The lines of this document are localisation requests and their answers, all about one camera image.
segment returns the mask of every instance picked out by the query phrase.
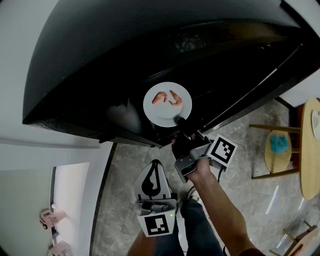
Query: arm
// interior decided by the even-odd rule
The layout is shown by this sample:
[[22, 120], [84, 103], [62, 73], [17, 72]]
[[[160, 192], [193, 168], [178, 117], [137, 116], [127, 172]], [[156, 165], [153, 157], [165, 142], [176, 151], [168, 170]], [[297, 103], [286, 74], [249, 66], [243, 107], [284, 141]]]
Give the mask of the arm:
[[141, 230], [130, 247], [128, 256], [153, 256], [156, 248], [156, 237], [146, 237]]
[[197, 161], [196, 170], [187, 175], [200, 195], [209, 217], [231, 256], [255, 249], [247, 234], [246, 222], [210, 171], [209, 160]]

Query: pink object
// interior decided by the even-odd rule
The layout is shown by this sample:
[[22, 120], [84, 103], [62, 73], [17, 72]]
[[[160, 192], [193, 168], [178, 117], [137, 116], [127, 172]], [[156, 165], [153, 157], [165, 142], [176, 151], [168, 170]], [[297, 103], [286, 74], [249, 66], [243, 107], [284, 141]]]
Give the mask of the pink object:
[[70, 244], [60, 241], [49, 250], [48, 256], [74, 256], [74, 254], [71, 251]]
[[44, 210], [40, 213], [40, 223], [45, 230], [51, 229], [54, 225], [58, 224], [67, 215], [63, 210], [51, 212], [50, 210]]

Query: cooked shrimp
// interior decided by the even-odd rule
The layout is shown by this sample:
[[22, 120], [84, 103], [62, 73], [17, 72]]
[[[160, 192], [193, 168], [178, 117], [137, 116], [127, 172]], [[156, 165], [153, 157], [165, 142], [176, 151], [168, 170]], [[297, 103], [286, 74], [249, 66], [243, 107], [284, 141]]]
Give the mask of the cooked shrimp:
[[170, 93], [172, 94], [174, 100], [176, 103], [173, 103], [172, 101], [169, 100], [170, 104], [174, 107], [179, 107], [182, 105], [182, 98], [180, 98], [173, 90], [170, 90]]
[[168, 98], [168, 95], [163, 92], [163, 91], [160, 91], [156, 94], [156, 96], [154, 97], [153, 101], [152, 101], [152, 104], [156, 104], [162, 97], [164, 97], [164, 100], [163, 102], [166, 102], [167, 101], [167, 98]]

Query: gray marble floor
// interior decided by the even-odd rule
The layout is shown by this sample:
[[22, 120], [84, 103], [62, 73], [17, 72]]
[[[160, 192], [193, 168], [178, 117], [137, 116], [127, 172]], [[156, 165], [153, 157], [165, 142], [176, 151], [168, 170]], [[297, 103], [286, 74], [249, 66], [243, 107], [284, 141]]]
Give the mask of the gray marble floor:
[[[268, 174], [264, 163], [264, 144], [269, 132], [250, 128], [249, 124], [287, 126], [289, 110], [274, 100], [207, 136], [214, 139], [219, 133], [238, 144], [232, 163], [221, 176], [220, 184], [243, 214], [249, 237], [255, 246], [266, 255], [269, 255], [270, 249], [283, 254], [289, 246], [288, 238], [279, 243], [284, 237], [284, 229], [298, 235], [308, 228], [303, 221], [311, 225], [320, 224], [320, 198], [316, 196], [309, 201], [303, 199], [299, 174], [251, 180], [252, 174]], [[170, 145], [158, 149], [118, 144], [101, 198], [93, 256], [126, 255], [140, 230], [134, 183], [152, 159], [159, 159], [163, 164], [171, 189], [178, 193], [178, 200], [181, 202], [185, 198], [192, 183], [181, 182], [174, 167], [175, 158]], [[180, 244], [186, 251], [188, 244], [179, 212], [177, 222]]]

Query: jeans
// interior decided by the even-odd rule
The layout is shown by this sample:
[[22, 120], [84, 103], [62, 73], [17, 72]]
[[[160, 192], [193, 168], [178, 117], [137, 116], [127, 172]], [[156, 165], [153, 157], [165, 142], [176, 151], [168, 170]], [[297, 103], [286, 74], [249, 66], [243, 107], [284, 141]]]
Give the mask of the jeans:
[[[223, 256], [220, 244], [210, 226], [202, 205], [193, 199], [187, 200], [182, 208], [187, 256]], [[156, 238], [155, 256], [184, 256], [178, 239], [178, 225], [174, 222], [173, 233]]]

